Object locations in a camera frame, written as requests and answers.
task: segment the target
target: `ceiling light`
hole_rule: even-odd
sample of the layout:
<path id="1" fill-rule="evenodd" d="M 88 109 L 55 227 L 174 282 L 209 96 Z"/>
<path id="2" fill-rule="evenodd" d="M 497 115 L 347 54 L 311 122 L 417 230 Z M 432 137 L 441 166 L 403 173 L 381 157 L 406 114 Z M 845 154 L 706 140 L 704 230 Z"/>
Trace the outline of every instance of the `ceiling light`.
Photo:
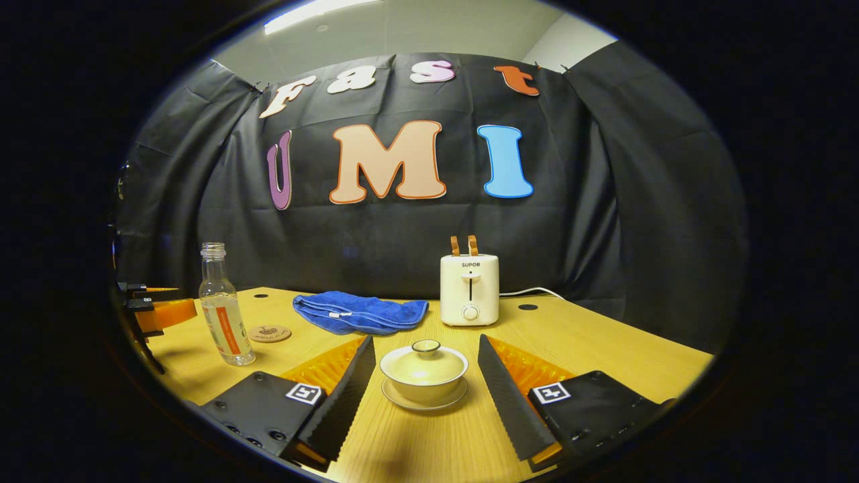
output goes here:
<path id="1" fill-rule="evenodd" d="M 283 15 L 280 15 L 279 17 L 268 21 L 263 26 L 263 29 L 265 30 L 265 34 L 269 35 L 275 33 L 278 30 L 289 27 L 290 25 L 295 25 L 300 21 L 305 21 L 308 18 L 312 18 L 317 15 L 323 15 L 337 9 L 351 7 L 352 5 L 379 1 L 380 0 L 316 0 L 315 2 L 303 5 L 295 10 L 291 10 Z"/>

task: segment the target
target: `saucer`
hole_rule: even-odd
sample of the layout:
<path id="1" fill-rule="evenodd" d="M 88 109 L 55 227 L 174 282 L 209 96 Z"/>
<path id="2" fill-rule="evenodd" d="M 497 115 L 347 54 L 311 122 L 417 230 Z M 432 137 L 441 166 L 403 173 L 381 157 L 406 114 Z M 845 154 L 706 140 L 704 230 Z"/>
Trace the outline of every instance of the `saucer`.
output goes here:
<path id="1" fill-rule="evenodd" d="M 416 402 L 414 400 L 406 399 L 402 394 L 399 393 L 397 388 L 393 386 L 391 380 L 387 377 L 381 384 L 381 392 L 387 397 L 392 403 L 396 404 L 399 407 L 404 407 L 406 409 L 413 409 L 415 411 L 433 411 L 436 409 L 442 409 L 443 407 L 452 406 L 457 401 L 462 399 L 463 396 L 468 392 L 468 382 L 465 377 L 460 379 L 460 383 L 456 385 L 456 388 L 448 395 L 441 398 L 439 401 L 434 403 L 426 403 L 426 402 Z"/>

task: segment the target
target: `blue letter i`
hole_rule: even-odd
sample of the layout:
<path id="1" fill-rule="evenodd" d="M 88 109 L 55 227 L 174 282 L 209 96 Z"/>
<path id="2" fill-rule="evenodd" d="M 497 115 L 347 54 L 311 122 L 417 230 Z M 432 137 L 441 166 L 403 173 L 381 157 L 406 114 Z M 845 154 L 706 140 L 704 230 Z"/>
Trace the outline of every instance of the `blue letter i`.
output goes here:
<path id="1" fill-rule="evenodd" d="M 524 198 L 534 192 L 525 181 L 519 157 L 519 139 L 522 131 L 508 125 L 481 125 L 478 135 L 489 145 L 492 179 L 484 190 L 496 198 Z"/>

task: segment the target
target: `coaster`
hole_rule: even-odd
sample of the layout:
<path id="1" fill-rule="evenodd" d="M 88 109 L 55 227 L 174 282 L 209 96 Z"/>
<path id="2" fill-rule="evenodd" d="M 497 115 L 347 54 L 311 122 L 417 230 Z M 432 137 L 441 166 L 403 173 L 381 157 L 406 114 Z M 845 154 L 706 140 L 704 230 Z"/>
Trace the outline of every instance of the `coaster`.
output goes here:
<path id="1" fill-rule="evenodd" d="M 257 342 L 280 342 L 292 335 L 292 331 L 284 326 L 259 326 L 251 329 L 247 337 Z"/>

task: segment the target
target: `orange label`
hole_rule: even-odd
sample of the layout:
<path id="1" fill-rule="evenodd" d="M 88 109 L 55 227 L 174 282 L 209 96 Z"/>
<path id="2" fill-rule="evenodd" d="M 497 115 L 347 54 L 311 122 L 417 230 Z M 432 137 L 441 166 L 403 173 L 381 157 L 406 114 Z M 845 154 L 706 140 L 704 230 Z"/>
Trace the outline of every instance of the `orange label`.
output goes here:
<path id="1" fill-rule="evenodd" d="M 241 354 L 241 351 L 239 350 L 239 345 L 235 342 L 233 328 L 229 325 L 229 317 L 227 317 L 227 308 L 217 307 L 215 308 L 215 310 L 217 311 L 217 319 L 221 322 L 221 329 L 223 329 L 223 335 L 227 338 L 229 350 L 232 351 L 234 354 Z"/>

